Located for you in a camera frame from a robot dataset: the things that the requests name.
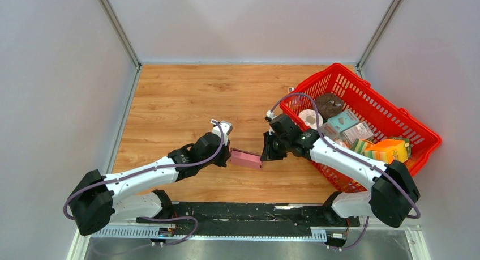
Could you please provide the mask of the pink white small box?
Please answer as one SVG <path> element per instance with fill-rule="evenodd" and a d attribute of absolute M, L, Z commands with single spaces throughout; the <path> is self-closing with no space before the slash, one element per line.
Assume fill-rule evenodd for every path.
<path fill-rule="evenodd" d="M 370 140 L 374 137 L 373 131 L 369 125 L 363 121 L 360 122 L 340 134 L 341 139 L 349 146 L 352 146 L 357 139 Z"/>

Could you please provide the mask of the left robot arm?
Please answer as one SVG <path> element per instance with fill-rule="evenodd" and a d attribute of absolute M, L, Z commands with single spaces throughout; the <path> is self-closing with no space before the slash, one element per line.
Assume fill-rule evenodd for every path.
<path fill-rule="evenodd" d="M 96 233 L 110 222 L 133 214 L 126 204 L 137 193 L 193 177 L 211 164 L 225 167 L 230 157 L 229 145 L 227 135 L 208 132 L 195 143 L 129 171 L 105 175 L 97 169 L 89 171 L 68 197 L 64 215 L 76 223 L 82 236 Z"/>

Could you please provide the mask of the grey pink small box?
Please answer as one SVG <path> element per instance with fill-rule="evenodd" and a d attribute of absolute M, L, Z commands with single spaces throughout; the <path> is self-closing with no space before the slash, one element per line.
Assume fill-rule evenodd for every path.
<path fill-rule="evenodd" d="M 338 140 L 340 137 L 340 133 L 328 122 L 321 125 L 320 131 L 325 137 L 333 141 Z"/>

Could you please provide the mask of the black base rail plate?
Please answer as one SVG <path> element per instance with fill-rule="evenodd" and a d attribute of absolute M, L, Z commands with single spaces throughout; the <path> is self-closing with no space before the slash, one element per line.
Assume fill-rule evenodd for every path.
<path fill-rule="evenodd" d="M 178 202 L 167 209 L 173 218 L 193 216 L 196 236 L 307 237 L 314 227 L 358 227 L 356 217 L 341 218 L 318 205 L 269 203 Z"/>

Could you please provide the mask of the white tissue roll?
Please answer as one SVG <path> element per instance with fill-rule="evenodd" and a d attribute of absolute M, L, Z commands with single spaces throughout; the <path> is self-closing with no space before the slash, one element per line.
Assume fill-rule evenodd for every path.
<path fill-rule="evenodd" d="M 322 116 L 315 110 L 305 109 L 298 114 L 298 117 L 304 122 L 304 124 L 314 130 L 321 127 L 323 124 Z"/>

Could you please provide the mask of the teal small box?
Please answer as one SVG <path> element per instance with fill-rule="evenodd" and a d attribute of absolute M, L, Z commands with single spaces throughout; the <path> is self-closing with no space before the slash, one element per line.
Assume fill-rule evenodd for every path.
<path fill-rule="evenodd" d="M 359 118 L 350 109 L 344 110 L 340 114 L 327 119 L 327 123 L 330 124 L 337 133 L 342 133 L 359 122 Z"/>

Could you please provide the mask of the green yellow sponge stack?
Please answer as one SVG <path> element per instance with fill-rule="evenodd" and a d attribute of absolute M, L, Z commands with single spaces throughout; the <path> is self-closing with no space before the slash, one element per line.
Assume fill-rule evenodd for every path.
<path fill-rule="evenodd" d="M 350 149 L 358 154 L 363 155 L 366 149 L 372 147 L 373 142 L 365 139 L 356 139 Z"/>

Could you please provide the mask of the red plastic basket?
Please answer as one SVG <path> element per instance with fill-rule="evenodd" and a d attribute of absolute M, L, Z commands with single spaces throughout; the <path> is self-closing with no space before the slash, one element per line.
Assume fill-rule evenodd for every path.
<path fill-rule="evenodd" d="M 389 137 L 410 139 L 412 156 L 406 161 L 410 175 L 415 176 L 428 162 L 430 155 L 441 145 L 441 137 L 429 127 L 398 108 L 373 90 L 369 82 L 340 63 L 308 77 L 296 86 L 295 96 L 280 103 L 280 108 L 302 130 L 307 126 L 298 117 L 304 109 L 311 109 L 310 99 L 325 93 L 340 97 L 345 109 L 351 110 L 361 121 L 366 121 L 374 133 L 375 143 Z"/>

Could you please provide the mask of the orange yellow sponge pack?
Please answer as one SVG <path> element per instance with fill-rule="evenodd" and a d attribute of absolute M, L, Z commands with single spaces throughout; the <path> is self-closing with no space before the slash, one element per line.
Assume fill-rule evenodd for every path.
<path fill-rule="evenodd" d="M 362 155 L 387 164 L 394 160 L 406 162 L 411 158 L 410 139 L 403 137 L 390 137 L 367 147 Z"/>

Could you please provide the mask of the brown round cookie pack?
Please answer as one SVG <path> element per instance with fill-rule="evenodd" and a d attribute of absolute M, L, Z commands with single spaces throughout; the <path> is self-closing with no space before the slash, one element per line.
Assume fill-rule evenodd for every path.
<path fill-rule="evenodd" d="M 326 121 L 342 112 L 344 101 L 333 93 L 325 93 L 315 99 L 318 113 Z"/>

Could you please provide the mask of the pink paper box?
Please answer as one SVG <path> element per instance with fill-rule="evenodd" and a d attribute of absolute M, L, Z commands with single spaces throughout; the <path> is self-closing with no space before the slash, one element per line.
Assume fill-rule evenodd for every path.
<path fill-rule="evenodd" d="M 262 169 L 263 167 L 260 155 L 236 148 L 230 150 L 230 162 L 251 169 Z"/>

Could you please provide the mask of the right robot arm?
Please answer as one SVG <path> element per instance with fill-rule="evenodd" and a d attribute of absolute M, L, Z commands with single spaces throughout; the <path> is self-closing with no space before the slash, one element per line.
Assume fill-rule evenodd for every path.
<path fill-rule="evenodd" d="M 385 225 L 398 228 L 406 218 L 419 219 L 416 205 L 420 193 L 407 167 L 394 160 L 390 163 L 362 156 L 340 146 L 315 129 L 302 131 L 285 114 L 269 111 L 270 125 L 264 133 L 261 161 L 282 160 L 288 154 L 326 165 L 364 187 L 363 192 L 333 193 L 325 202 L 323 218 L 338 225 L 351 216 L 374 216 Z"/>

